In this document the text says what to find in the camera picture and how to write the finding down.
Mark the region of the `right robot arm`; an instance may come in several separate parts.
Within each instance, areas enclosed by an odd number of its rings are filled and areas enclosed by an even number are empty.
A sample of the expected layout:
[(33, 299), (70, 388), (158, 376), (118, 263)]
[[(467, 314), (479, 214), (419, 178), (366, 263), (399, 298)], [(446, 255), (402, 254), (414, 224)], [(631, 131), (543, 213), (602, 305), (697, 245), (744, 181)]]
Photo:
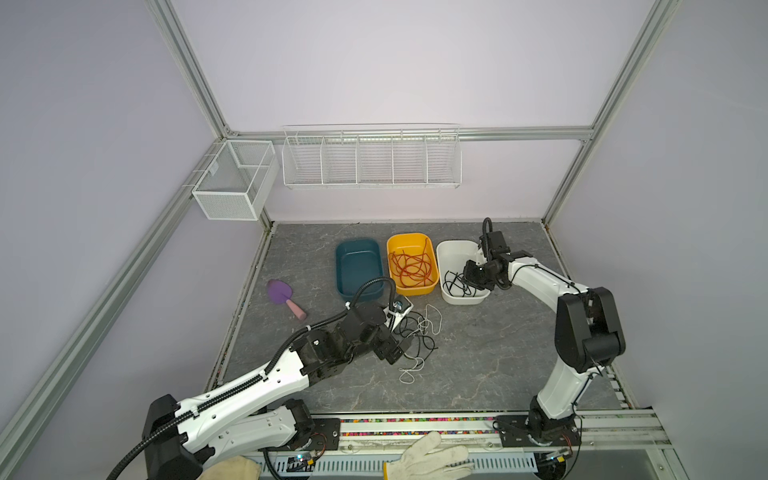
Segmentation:
[(488, 291), (522, 288), (555, 313), (557, 360), (519, 431), (541, 446), (566, 438), (576, 429), (576, 406), (593, 378), (626, 351), (614, 296), (554, 272), (524, 250), (511, 250), (490, 218), (482, 222), (479, 251), (484, 261), (466, 262), (466, 283)]

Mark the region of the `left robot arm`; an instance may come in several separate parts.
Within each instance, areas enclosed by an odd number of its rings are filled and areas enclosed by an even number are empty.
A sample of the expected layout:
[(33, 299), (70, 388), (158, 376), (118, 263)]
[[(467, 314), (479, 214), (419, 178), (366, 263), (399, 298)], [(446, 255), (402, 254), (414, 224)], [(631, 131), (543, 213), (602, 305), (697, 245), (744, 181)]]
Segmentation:
[(310, 442), (314, 421), (293, 394), (340, 374), (369, 352), (396, 363), (405, 351), (396, 328), (412, 308), (393, 279), (374, 278), (341, 312), (293, 332), (266, 364), (197, 396), (155, 399), (139, 443), (109, 478), (118, 478), (138, 456), (150, 479), (196, 479), (241, 451)]

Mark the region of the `white plastic bin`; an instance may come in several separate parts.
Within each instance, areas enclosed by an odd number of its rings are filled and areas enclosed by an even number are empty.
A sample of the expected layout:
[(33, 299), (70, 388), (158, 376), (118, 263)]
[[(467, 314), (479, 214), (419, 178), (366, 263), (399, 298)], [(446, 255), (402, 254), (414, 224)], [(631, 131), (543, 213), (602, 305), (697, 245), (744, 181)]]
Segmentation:
[(463, 268), (468, 260), (482, 263), (480, 246), (469, 240), (446, 240), (436, 248), (439, 286), (444, 301), (450, 305), (473, 306), (482, 303), (490, 291), (475, 289), (464, 282)]

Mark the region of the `yellow plastic bin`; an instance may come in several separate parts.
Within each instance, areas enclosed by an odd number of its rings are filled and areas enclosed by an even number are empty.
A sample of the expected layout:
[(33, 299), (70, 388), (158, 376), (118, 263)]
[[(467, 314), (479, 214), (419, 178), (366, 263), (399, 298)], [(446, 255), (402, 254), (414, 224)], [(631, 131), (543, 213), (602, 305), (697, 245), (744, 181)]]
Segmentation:
[(389, 276), (398, 294), (423, 296), (434, 291), (439, 283), (434, 246), (423, 233), (391, 236), (386, 244)]

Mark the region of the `teal plastic bin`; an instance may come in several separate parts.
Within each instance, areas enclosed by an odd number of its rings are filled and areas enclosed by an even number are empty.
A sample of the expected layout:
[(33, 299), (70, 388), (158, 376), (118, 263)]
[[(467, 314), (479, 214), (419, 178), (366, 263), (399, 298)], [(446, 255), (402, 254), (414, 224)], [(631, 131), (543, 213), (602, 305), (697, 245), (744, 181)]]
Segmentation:
[(337, 291), (345, 301), (351, 301), (365, 282), (384, 275), (379, 243), (371, 238), (341, 242), (335, 266)]

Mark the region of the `white work glove centre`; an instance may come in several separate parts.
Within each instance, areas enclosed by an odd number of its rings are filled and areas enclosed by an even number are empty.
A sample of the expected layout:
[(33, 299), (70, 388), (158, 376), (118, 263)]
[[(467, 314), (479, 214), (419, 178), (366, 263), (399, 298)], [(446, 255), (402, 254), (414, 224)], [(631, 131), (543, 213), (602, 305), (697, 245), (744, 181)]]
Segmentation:
[(470, 476), (474, 464), (463, 445), (440, 449), (442, 437), (430, 432), (408, 447), (397, 461), (385, 462), (382, 472), (387, 480), (463, 479)]

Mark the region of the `purple pink scoop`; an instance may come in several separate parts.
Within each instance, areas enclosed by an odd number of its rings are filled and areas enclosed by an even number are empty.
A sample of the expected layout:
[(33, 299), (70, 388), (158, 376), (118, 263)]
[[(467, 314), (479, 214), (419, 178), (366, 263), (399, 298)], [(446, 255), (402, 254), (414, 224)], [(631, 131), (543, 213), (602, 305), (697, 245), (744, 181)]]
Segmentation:
[(267, 295), (271, 302), (277, 305), (286, 305), (298, 320), (305, 320), (307, 313), (292, 300), (292, 288), (282, 280), (270, 279), (267, 281)]

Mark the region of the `cream work glove left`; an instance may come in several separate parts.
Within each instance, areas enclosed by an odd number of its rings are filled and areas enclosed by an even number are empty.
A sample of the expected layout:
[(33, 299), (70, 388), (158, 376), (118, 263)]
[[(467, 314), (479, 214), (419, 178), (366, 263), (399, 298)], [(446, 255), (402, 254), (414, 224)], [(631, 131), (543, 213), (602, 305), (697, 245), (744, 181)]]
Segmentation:
[(236, 456), (207, 468), (198, 480), (259, 480), (262, 467), (255, 461)]

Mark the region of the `small white mesh basket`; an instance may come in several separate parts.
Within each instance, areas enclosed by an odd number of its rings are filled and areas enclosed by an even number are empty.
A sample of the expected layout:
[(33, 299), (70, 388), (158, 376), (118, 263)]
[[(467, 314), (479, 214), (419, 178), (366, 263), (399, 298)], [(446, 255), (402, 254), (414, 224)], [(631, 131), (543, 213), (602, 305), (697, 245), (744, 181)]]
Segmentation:
[(209, 220), (258, 221), (278, 173), (272, 142), (225, 140), (192, 194)]

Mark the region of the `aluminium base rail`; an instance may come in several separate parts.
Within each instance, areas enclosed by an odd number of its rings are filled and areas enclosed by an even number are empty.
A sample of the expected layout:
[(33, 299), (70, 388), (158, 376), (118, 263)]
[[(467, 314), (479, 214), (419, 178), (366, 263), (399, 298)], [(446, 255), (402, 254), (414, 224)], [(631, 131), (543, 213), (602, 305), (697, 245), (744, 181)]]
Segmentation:
[(670, 449), (672, 442), (652, 410), (582, 410), (552, 441), (540, 444), (525, 431), (524, 412), (316, 414), (337, 419), (337, 454), (400, 453), (418, 438), (437, 432), (444, 446), (463, 445), (472, 453), (535, 452), (554, 447), (574, 451)]

